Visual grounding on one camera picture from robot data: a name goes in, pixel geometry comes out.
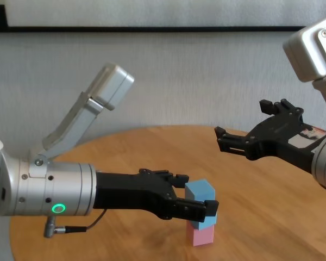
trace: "cable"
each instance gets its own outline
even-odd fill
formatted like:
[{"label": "cable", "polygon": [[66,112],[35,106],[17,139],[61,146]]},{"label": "cable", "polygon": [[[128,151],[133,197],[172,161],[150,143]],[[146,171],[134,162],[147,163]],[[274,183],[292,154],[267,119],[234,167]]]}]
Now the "cable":
[{"label": "cable", "polygon": [[87,230],[94,227],[99,222],[99,220],[102,219],[102,217],[105,215],[106,211],[107,211],[107,209],[104,209],[103,212],[100,214],[100,216],[91,225],[87,226]]},{"label": "cable", "polygon": [[64,233],[78,233],[78,232],[86,232],[88,229],[91,229],[92,227],[94,227],[100,219],[102,219],[102,217],[105,215],[107,209],[104,209],[103,212],[100,214],[100,216],[95,219],[95,221],[87,226],[87,227],[78,227],[78,226],[65,226],[65,232]]}]

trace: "wooden table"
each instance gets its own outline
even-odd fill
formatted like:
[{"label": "wooden table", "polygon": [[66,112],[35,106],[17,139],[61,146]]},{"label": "wooden table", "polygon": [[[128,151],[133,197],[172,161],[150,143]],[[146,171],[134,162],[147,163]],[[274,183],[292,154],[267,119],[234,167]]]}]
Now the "wooden table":
[{"label": "wooden table", "polygon": [[[164,221],[141,210],[109,210],[87,233],[43,238],[45,217],[14,217],[17,261],[42,260],[326,260],[326,191],[311,175],[277,158],[248,161],[221,153],[214,129],[198,126],[131,130],[81,145],[58,160],[88,162],[104,172],[168,169],[206,178],[220,201],[215,242],[192,247],[186,221]],[[179,196],[184,190],[179,189]],[[89,225],[59,217],[60,225]]]}]

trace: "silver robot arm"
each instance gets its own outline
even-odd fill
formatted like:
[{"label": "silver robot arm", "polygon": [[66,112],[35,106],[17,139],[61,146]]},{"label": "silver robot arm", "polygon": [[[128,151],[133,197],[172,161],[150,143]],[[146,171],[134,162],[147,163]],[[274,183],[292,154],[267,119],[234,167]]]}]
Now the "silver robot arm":
[{"label": "silver robot arm", "polygon": [[[284,51],[302,82],[311,82],[326,101],[326,19],[293,34]],[[326,138],[314,151],[311,173],[326,188]]]},{"label": "silver robot arm", "polygon": [[[293,34],[284,51],[302,82],[312,82],[326,101],[326,19]],[[313,175],[326,189],[326,131],[303,122],[303,109],[283,99],[260,101],[261,111],[272,115],[246,136],[216,127],[221,151],[257,160],[279,157]]]},{"label": "silver robot arm", "polygon": [[[119,66],[106,64],[56,130],[27,157],[11,157],[0,141],[0,215],[47,216],[47,238],[56,233],[86,232],[107,209],[142,209],[165,220],[203,222],[206,216],[215,216],[217,201],[176,197],[172,187],[184,188],[187,175],[148,169],[140,169],[136,175],[104,173],[89,164],[53,161],[76,145],[104,108],[113,110],[133,82]],[[104,210],[88,227],[55,225],[57,216],[87,215],[91,209]]]},{"label": "silver robot arm", "polygon": [[0,215],[88,214],[96,194],[94,167],[52,159],[76,145],[103,108],[113,110],[133,82],[119,66],[106,64],[59,127],[27,158],[12,158],[0,141]]}]

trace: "pink block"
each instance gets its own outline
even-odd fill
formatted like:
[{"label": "pink block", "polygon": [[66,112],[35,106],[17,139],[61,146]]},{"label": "pink block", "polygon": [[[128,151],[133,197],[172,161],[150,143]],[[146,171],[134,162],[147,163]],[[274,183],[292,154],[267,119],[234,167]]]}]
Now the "pink block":
[{"label": "pink block", "polygon": [[203,230],[195,229],[192,224],[187,221],[186,235],[193,246],[200,246],[214,242],[214,226],[207,227]]}]

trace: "white wall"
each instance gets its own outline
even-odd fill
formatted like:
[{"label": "white wall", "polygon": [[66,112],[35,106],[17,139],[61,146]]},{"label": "white wall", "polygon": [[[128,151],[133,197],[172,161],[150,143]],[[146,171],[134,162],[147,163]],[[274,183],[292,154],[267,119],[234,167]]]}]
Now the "white wall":
[{"label": "white wall", "polygon": [[10,26],[303,26],[326,0],[5,0]]},{"label": "white wall", "polygon": [[[320,93],[298,81],[281,48],[289,35],[0,34],[0,139],[13,155],[26,153],[57,126],[106,61],[136,82],[84,140],[152,125],[249,131],[265,117],[263,98],[287,98],[305,109],[306,122],[326,128]],[[11,258],[7,225],[0,220],[0,260]]]}]

